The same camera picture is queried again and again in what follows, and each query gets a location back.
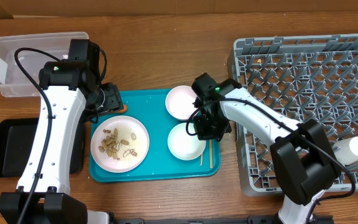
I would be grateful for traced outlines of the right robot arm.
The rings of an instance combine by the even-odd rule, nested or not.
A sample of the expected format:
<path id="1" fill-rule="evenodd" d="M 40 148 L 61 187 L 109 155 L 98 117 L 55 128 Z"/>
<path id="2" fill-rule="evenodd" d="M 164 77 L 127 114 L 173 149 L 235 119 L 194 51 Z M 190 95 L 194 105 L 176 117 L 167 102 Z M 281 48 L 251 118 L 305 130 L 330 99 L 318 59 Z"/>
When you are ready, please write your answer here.
<path id="1" fill-rule="evenodd" d="M 239 82 L 217 83 L 207 73 L 195 78 L 196 111 L 190 121 L 200 140 L 220 141 L 234 121 L 270 151 L 277 182 L 285 198 L 275 223 L 309 223 L 312 210 L 341 173 L 322 125 L 301 123 L 256 100 Z"/>

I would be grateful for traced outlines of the small white cup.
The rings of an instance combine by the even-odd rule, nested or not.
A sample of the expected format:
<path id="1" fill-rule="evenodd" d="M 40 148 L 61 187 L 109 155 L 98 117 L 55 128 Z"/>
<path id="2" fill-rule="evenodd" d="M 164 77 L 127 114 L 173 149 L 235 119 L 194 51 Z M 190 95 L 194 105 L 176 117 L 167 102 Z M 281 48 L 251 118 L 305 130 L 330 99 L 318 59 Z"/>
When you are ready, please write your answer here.
<path id="1" fill-rule="evenodd" d="M 358 161 L 358 136 L 340 140 L 334 144 L 334 148 L 334 154 L 340 163 L 349 165 Z"/>

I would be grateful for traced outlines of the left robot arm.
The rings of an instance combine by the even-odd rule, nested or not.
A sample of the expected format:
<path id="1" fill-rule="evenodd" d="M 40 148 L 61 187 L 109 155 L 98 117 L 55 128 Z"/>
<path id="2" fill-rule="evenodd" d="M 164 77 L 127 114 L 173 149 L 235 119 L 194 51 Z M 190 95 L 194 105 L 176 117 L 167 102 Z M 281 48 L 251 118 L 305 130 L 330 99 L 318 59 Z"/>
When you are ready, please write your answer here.
<path id="1" fill-rule="evenodd" d="M 73 39 L 68 57 L 47 54 L 34 80 L 14 60 L 40 93 L 40 114 L 26 167 L 15 192 L 0 194 L 0 214 L 7 223 L 115 223 L 112 212 L 88 210 L 70 196 L 70 163 L 76 130 L 82 122 L 97 123 L 101 115 L 123 110 L 118 87 L 103 83 L 99 69 L 105 52 L 88 39 Z"/>

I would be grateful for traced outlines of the orange carrot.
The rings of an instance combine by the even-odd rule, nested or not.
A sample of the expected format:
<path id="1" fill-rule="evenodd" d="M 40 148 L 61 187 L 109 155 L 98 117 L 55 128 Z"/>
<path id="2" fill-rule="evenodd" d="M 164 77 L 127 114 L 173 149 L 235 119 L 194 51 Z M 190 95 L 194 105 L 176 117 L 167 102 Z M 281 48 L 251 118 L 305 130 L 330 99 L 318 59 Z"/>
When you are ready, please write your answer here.
<path id="1" fill-rule="evenodd" d="M 123 105 L 123 109 L 117 111 L 118 113 L 125 113 L 128 110 L 127 105 Z"/>

